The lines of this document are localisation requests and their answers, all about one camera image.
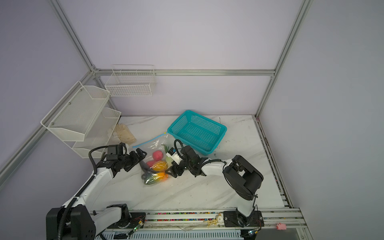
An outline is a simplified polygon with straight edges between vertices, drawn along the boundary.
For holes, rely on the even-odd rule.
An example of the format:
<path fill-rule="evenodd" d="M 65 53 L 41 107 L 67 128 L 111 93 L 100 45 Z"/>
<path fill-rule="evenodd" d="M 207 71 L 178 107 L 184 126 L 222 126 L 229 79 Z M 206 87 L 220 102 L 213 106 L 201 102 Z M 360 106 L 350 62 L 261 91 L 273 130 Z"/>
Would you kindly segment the yellow wooden toy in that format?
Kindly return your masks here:
<path fill-rule="evenodd" d="M 220 225 L 222 225 L 224 223 L 223 215 L 222 214 L 218 214 L 218 215 L 215 216 L 214 219 L 207 220 L 206 223 L 207 223 L 208 226 L 213 226 L 213 225 L 220 226 Z"/>

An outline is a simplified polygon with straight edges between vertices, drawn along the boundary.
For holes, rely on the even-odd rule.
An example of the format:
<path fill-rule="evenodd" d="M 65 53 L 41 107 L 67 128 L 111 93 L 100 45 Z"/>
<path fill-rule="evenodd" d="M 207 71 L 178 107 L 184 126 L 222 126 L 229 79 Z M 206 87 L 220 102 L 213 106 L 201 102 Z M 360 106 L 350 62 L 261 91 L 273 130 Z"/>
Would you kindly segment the red strawberry toy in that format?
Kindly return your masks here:
<path fill-rule="evenodd" d="M 146 162 L 146 164 L 147 164 L 147 166 L 148 166 L 149 168 L 152 168 L 152 167 L 156 164 L 156 161 L 155 161 L 155 160 L 148 161 L 148 162 Z"/>

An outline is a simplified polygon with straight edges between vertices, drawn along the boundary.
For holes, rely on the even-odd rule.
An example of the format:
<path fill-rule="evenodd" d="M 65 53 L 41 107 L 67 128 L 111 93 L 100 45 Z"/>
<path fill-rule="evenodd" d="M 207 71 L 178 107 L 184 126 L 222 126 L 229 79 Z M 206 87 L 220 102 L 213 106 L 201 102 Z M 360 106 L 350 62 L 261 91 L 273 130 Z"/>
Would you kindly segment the beige cloth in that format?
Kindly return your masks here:
<path fill-rule="evenodd" d="M 132 145 L 137 141 L 129 128 L 124 124 L 117 124 L 115 126 L 114 132 L 116 133 L 119 140 L 124 144 Z"/>

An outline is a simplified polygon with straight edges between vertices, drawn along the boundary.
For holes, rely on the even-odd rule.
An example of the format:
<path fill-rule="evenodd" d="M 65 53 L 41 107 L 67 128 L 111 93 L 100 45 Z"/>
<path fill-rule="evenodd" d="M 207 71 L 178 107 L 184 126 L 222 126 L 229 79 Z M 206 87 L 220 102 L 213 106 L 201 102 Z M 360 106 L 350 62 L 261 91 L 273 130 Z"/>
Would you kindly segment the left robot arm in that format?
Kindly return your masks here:
<path fill-rule="evenodd" d="M 128 151 L 124 143 L 93 148 L 88 157 L 93 173 L 77 193 L 46 216 L 48 240 L 93 240 L 110 226 L 131 228 L 130 237 L 144 226 L 145 216 L 132 217 L 126 204 L 109 205 L 102 211 L 91 211 L 98 196 L 121 170 L 129 172 L 141 163 L 147 153 Z"/>

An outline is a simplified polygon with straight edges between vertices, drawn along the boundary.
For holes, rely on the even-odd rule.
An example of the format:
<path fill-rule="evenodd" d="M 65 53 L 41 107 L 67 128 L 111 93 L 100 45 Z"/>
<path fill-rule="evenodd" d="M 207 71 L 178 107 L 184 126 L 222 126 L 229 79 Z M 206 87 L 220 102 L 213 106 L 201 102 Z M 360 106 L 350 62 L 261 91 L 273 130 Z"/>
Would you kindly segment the clear zip top bag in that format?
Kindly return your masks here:
<path fill-rule="evenodd" d="M 141 178 L 145 186 L 160 184 L 169 179 L 166 170 L 172 165 L 172 160 L 167 157 L 171 142 L 172 136 L 163 133 L 149 141 L 133 146 L 134 150 L 140 149 L 147 153 L 140 162 Z"/>

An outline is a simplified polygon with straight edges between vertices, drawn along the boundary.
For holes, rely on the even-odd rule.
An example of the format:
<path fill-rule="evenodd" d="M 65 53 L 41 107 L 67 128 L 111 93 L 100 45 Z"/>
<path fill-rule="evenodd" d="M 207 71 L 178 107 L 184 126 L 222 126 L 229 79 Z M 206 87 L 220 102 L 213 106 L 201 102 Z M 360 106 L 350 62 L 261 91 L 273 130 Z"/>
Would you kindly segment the pink pig figure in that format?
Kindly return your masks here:
<path fill-rule="evenodd" d="M 276 225 L 276 229 L 277 229 L 278 231 L 285 231 L 285 230 L 287 230 L 287 225 L 284 224 L 284 223 L 278 223 L 278 224 Z"/>

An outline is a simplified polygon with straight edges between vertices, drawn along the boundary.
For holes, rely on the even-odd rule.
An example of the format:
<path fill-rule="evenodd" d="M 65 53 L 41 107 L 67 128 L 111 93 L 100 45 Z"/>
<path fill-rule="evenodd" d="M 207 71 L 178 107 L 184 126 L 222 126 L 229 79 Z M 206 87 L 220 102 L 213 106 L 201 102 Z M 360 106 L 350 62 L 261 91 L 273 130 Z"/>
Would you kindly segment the green yellow cucumber toy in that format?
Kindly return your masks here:
<path fill-rule="evenodd" d="M 153 185 L 168 179 L 169 175 L 164 172 L 160 173 L 146 173 L 144 176 L 145 185 Z"/>

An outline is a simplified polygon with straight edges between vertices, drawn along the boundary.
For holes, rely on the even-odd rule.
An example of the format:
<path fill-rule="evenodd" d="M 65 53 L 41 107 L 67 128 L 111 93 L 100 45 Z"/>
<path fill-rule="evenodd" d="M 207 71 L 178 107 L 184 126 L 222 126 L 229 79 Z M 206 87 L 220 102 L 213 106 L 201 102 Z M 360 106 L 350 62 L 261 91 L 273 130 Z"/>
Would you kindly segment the yellow lemon toy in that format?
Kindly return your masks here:
<path fill-rule="evenodd" d="M 168 169 L 168 163 L 165 161 L 158 161 L 152 166 L 152 170 L 156 172 L 165 172 Z"/>

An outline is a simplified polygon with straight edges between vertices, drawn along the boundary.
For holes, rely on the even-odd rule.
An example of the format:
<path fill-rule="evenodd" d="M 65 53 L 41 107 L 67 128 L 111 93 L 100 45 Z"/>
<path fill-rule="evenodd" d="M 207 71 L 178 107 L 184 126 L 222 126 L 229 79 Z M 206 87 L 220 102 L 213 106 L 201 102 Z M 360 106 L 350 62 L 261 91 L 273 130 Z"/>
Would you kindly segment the pink dragonfruit toy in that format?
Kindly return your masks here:
<path fill-rule="evenodd" d="M 158 161 L 162 161 L 163 160 L 164 154 L 163 154 L 162 151 L 157 150 L 157 151 L 153 152 L 152 157 L 153 157 L 154 161 L 158 162 Z"/>

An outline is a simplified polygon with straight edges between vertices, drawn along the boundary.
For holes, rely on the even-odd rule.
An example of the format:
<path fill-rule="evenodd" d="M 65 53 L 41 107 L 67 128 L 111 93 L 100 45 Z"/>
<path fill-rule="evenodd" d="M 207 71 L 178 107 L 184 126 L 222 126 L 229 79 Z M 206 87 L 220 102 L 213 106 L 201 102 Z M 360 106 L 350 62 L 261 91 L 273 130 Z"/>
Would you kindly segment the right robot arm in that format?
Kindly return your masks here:
<path fill-rule="evenodd" d="M 166 174 L 173 178 L 180 177 L 189 171 L 194 177 L 222 176 L 240 200 L 236 208 L 238 219 L 248 221 L 256 210 L 257 191 L 260 189 L 264 176 L 250 162 L 240 155 L 229 160 L 200 157 L 191 146 L 180 150 L 170 148 L 166 156 L 171 158 L 171 166 Z"/>

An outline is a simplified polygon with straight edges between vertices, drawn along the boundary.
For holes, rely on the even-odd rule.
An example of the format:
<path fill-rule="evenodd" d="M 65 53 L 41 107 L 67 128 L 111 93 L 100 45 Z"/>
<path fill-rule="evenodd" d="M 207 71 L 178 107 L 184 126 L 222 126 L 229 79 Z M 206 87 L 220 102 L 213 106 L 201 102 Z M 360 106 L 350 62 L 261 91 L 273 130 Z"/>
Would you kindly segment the white radish toy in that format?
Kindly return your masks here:
<path fill-rule="evenodd" d="M 162 146 L 163 146 L 164 151 L 165 151 L 165 162 L 167 163 L 168 168 L 170 168 L 172 166 L 172 162 L 173 162 L 173 159 L 168 156 L 168 151 L 170 150 L 170 148 L 164 144 L 162 144 Z"/>

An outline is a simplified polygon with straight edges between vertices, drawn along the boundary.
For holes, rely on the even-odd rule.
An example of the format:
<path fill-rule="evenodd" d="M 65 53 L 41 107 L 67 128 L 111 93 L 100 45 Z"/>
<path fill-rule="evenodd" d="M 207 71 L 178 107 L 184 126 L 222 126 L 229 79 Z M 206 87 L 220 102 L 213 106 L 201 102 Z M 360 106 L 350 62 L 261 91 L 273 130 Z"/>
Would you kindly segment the dark eggplant toy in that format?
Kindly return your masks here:
<path fill-rule="evenodd" d="M 142 171 L 144 172 L 144 175 L 157 173 L 156 171 L 151 169 L 145 162 L 139 162 L 139 164 Z"/>

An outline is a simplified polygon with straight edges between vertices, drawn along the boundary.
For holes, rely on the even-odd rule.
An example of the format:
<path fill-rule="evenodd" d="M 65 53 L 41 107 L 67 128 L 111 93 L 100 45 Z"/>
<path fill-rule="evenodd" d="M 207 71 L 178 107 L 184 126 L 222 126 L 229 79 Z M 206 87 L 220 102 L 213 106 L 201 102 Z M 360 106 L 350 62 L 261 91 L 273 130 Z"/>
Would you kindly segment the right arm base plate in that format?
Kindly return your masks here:
<path fill-rule="evenodd" d="M 224 211 L 224 225 L 225 227 L 264 227 L 264 218 L 261 211 L 253 211 L 248 217 L 242 215 L 239 211 Z"/>

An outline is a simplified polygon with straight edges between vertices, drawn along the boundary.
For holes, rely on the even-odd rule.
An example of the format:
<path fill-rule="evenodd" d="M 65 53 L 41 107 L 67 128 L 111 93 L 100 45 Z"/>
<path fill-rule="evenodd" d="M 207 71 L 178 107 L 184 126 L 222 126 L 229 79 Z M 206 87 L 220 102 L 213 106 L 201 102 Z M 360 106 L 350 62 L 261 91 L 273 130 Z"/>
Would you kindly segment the teal plastic basket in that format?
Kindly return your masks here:
<path fill-rule="evenodd" d="M 190 145 L 207 156 L 219 146 L 227 132 L 227 127 L 187 110 L 168 127 L 167 132 L 183 144 Z"/>

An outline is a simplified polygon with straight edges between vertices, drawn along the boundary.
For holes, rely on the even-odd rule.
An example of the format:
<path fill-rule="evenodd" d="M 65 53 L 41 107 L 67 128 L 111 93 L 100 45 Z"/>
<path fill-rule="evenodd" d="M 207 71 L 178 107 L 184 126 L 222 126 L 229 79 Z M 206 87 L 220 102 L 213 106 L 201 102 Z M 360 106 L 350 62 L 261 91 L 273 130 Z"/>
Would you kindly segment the white mesh two-tier shelf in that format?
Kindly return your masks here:
<path fill-rule="evenodd" d="M 89 151 L 106 146 L 121 112 L 107 106 L 111 93 L 75 83 L 41 120 L 41 125 L 83 159 Z"/>

